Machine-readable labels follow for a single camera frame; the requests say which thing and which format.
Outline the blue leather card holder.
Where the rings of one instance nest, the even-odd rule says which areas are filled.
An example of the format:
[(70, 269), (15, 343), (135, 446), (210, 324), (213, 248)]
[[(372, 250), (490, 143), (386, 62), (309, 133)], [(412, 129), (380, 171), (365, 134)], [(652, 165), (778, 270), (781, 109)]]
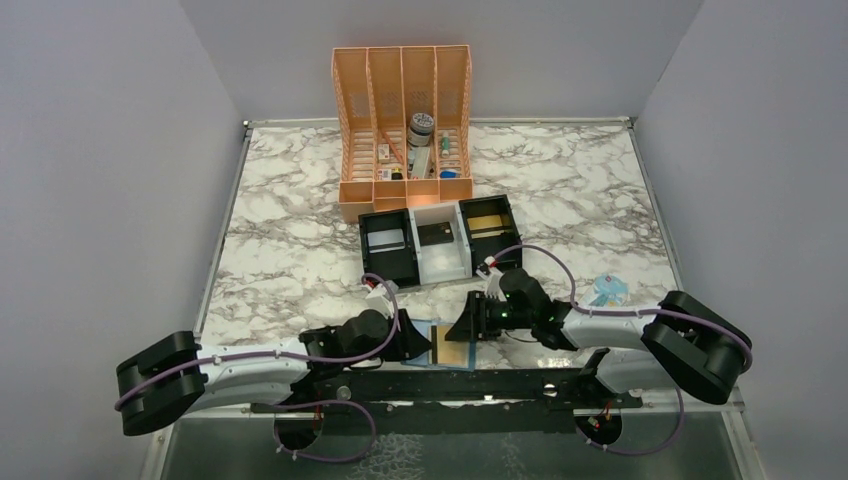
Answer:
[[(437, 322), (434, 322), (434, 321), (425, 321), (425, 320), (413, 320), (413, 321), (412, 321), (412, 325), (413, 325), (413, 326), (416, 328), (416, 330), (417, 330), (420, 334), (422, 334), (422, 335), (423, 335), (423, 336), (424, 336), (424, 337), (425, 337), (428, 341), (430, 341), (430, 327), (431, 327), (432, 325), (436, 325), (436, 324), (449, 325), (451, 328), (453, 327), (453, 325), (452, 325), (452, 324), (443, 323), (443, 322), (439, 322), (439, 323), (437, 323)], [(431, 350), (431, 349), (430, 349), (428, 352), (426, 352), (426, 353), (424, 353), (424, 354), (422, 354), (422, 355), (420, 355), (420, 356), (418, 356), (418, 357), (416, 357), (416, 358), (413, 358), (413, 359), (411, 359), (411, 360), (403, 361), (403, 364), (404, 364), (404, 365), (407, 365), (407, 366), (415, 366), (415, 367), (422, 367), (422, 368), (435, 368), (435, 369), (447, 369), (447, 370), (473, 371), (473, 370), (475, 369), (475, 363), (476, 363), (476, 353), (475, 353), (475, 347), (476, 347), (476, 345), (475, 345), (475, 343), (474, 343), (474, 342), (469, 342), (469, 343), (470, 343), (470, 345), (471, 345), (471, 360), (469, 361), (469, 367), (468, 367), (467, 369), (458, 369), (458, 368), (440, 368), (440, 367), (434, 367), (434, 366), (430, 365), (430, 364), (429, 364), (429, 352), (430, 352), (430, 350)]]

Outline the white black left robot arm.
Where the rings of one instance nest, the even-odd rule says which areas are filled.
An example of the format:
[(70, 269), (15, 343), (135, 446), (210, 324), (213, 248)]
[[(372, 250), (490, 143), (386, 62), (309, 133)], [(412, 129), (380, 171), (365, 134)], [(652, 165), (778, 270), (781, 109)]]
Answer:
[(313, 401), (315, 383), (347, 367), (372, 359), (400, 363), (431, 347), (406, 310), (386, 315), (366, 309), (340, 326), (259, 347), (202, 345), (191, 332), (178, 331), (117, 366), (115, 409), (126, 436), (221, 406), (283, 403), (298, 411)]

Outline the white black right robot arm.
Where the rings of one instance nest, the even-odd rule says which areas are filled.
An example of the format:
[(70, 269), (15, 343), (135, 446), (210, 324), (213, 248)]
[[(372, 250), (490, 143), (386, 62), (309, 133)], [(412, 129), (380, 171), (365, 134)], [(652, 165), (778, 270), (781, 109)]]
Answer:
[(671, 291), (655, 307), (573, 305), (552, 299), (522, 268), (469, 292), (445, 338), (486, 341), (506, 330), (527, 330), (551, 350), (595, 349), (576, 383), (592, 407), (629, 390), (674, 387), (721, 405), (752, 364), (750, 338), (686, 292)]

